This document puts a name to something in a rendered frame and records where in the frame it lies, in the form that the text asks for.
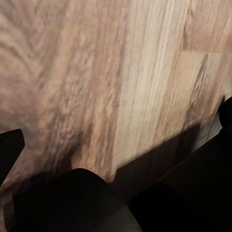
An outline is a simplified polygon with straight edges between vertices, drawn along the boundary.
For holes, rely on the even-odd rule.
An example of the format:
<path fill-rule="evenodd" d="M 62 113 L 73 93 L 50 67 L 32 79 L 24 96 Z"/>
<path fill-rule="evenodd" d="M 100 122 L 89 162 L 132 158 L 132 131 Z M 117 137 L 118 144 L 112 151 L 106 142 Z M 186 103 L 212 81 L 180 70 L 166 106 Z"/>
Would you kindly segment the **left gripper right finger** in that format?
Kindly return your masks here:
<path fill-rule="evenodd" d="M 217 147 L 232 167 L 232 130 L 220 129 L 217 139 Z"/>

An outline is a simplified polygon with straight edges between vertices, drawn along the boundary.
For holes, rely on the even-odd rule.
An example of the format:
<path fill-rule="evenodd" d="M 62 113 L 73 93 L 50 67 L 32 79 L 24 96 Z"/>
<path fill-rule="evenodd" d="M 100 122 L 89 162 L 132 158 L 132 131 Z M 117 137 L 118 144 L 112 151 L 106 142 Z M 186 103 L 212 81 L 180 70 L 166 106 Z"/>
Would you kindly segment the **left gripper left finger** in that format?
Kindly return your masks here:
<path fill-rule="evenodd" d="M 0 187 L 25 147 L 21 129 L 0 134 Z"/>

